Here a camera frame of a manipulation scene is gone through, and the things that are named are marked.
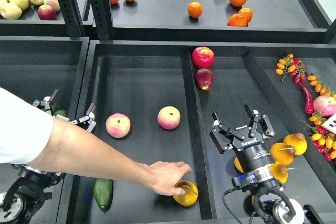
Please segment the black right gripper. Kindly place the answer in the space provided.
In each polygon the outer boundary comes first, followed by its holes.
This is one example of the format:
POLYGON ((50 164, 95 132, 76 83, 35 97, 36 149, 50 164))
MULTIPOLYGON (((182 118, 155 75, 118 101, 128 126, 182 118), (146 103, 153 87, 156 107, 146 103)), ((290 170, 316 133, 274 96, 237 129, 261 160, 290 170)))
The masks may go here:
POLYGON ((224 126, 216 111, 212 113, 214 119, 210 137, 220 154, 234 150, 244 173, 269 167, 275 163, 264 140, 275 136, 271 122, 266 114, 260 114, 252 109, 248 103, 244 109, 250 118, 249 126, 231 129, 224 126))

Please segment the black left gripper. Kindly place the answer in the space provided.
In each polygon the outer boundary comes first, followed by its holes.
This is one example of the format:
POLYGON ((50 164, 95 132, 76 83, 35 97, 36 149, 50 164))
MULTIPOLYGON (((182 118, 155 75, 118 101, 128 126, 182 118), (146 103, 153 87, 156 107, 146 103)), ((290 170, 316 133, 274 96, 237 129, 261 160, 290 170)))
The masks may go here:
MULTIPOLYGON (((49 115, 52 115, 54 118, 68 122, 69 118, 67 116, 63 117, 61 115, 54 115, 54 113, 52 113, 51 105, 56 104, 54 99, 57 96, 58 92, 59 89, 55 89, 51 96, 46 96, 41 101, 35 100, 33 102, 33 106, 48 113, 49 115)), ((96 105, 94 102, 92 102, 83 117, 72 120, 70 121, 70 123, 79 126, 82 129, 85 129, 89 133, 93 133, 96 128, 96 121, 95 121, 96 116, 94 114, 95 108, 96 105)))

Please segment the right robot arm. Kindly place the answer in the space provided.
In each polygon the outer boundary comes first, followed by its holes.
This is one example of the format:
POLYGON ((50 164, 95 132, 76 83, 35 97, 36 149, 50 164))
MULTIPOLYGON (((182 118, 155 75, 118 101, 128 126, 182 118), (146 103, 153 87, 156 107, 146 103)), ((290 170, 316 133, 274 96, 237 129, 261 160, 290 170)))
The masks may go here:
POLYGON ((283 183, 275 173, 275 155, 265 140, 275 134, 267 115, 244 105, 250 123, 235 129, 226 127, 212 113, 214 119, 210 137, 221 154, 228 150, 235 152, 242 174, 232 178, 233 188, 224 192, 241 190, 251 193, 254 212, 264 223, 322 223, 322 219, 311 205, 301 206, 284 193, 283 183))

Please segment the person's bare forearm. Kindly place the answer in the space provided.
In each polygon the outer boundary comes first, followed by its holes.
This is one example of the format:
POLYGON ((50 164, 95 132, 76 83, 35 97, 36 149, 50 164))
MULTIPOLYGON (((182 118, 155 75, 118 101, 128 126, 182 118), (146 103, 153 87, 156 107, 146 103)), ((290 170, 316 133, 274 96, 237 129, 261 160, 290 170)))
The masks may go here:
POLYGON ((53 123, 46 146, 28 163, 30 166, 47 172, 135 183, 159 192, 148 165, 132 160, 77 126, 60 119, 53 123))

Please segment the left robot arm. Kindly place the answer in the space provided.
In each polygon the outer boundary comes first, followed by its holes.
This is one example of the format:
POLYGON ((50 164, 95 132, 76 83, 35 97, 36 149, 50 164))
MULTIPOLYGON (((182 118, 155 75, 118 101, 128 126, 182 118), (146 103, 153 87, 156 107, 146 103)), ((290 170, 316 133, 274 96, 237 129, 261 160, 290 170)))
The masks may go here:
MULTIPOLYGON (((55 89, 51 96, 46 96, 41 101, 35 100, 32 106, 53 118, 64 120, 92 132, 97 127, 94 114, 95 103, 90 104, 84 116, 71 120, 66 116, 56 114, 53 109, 58 91, 55 89)), ((53 194, 46 192, 46 188, 59 184, 66 174, 45 172, 27 165, 13 165, 12 167, 19 169, 19 178, 8 191, 1 193, 1 223, 29 223, 45 201, 52 199, 53 194)))

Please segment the person's bare hand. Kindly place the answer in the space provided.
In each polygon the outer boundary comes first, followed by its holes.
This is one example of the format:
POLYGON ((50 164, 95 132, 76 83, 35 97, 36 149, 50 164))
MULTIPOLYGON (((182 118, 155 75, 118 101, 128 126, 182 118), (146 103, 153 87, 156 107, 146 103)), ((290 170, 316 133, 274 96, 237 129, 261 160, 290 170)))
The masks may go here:
POLYGON ((183 196, 186 190, 175 185, 184 175, 192 174, 189 164, 180 162, 156 162, 149 165, 145 187, 162 196, 183 196))

